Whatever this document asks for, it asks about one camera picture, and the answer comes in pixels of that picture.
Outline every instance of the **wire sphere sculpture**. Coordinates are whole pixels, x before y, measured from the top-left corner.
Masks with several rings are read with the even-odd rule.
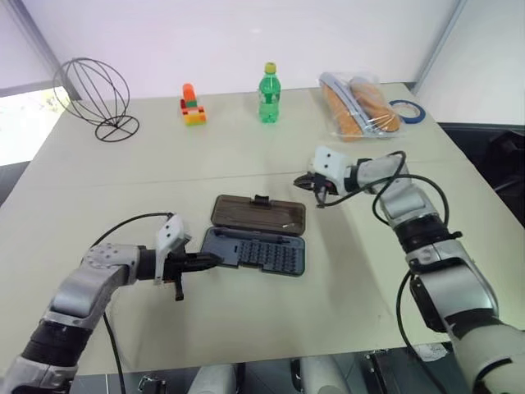
[[[139,120],[128,115],[130,88],[113,67],[99,60],[77,57],[65,62],[52,79],[57,101],[71,115],[96,126],[95,137],[102,142],[127,140],[139,129]],[[57,95],[58,86],[75,86],[81,99],[63,103]]]

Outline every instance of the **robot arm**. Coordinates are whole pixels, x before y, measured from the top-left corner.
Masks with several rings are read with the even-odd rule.
[[[188,240],[182,221],[175,215],[157,234],[156,250],[115,244],[92,247],[58,288],[30,342],[7,371],[0,392],[69,392],[77,361],[118,287],[137,280],[175,282],[176,300],[182,300],[183,272],[220,263],[214,254],[186,254]]]
[[[410,179],[403,157],[392,154],[353,164],[347,156],[319,147],[313,173],[295,184],[313,190],[321,207],[330,205],[327,194],[348,196],[362,188],[380,194],[386,222],[413,274],[413,298],[426,325],[449,335],[469,387],[523,392],[525,333],[498,319],[494,291],[457,240],[461,233],[449,233],[425,192]]]

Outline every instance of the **blue tape roll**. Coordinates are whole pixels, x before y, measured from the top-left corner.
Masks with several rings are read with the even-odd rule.
[[[392,108],[395,109],[395,105],[396,104],[406,104],[408,105],[409,107],[413,108],[416,110],[416,112],[419,112],[419,115],[417,115],[416,117],[404,117],[403,115],[399,115],[399,117],[401,119],[403,119],[403,121],[405,123],[408,123],[409,125],[413,125],[415,123],[419,123],[420,121],[422,121],[425,116],[427,115],[427,113],[425,112],[425,110],[422,108],[421,105],[418,105],[416,103],[412,103],[411,101],[408,101],[408,100],[392,100],[390,101],[390,105],[392,106]]]

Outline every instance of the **white wall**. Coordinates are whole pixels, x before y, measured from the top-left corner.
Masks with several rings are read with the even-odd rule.
[[[51,80],[51,70],[26,40],[4,1],[0,0],[0,89]]]
[[[418,97],[437,121],[525,124],[525,2],[469,0]]]
[[[455,0],[25,0],[59,61],[108,62],[132,97],[257,88],[267,61],[284,88],[322,71],[412,81]]]

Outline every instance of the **screwdriver bit set case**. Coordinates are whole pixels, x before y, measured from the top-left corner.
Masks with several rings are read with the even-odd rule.
[[[259,268],[265,273],[304,273],[306,208],[300,203],[219,195],[202,252],[224,259],[221,265]]]

